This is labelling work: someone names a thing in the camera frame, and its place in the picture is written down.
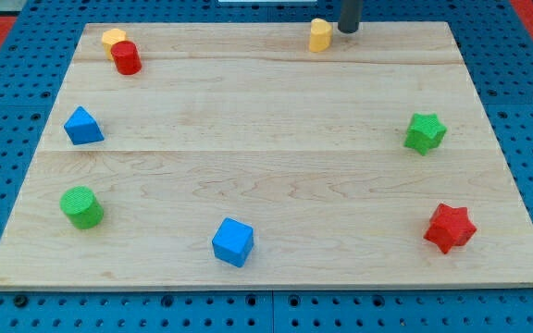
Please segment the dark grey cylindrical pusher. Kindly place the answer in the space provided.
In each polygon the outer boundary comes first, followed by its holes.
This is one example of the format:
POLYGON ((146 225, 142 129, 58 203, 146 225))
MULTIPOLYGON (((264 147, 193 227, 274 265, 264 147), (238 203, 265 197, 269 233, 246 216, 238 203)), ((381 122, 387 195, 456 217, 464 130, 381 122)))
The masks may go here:
POLYGON ((338 30, 345 34, 357 32, 360 26, 363 7, 363 0, 342 0, 337 25, 338 30))

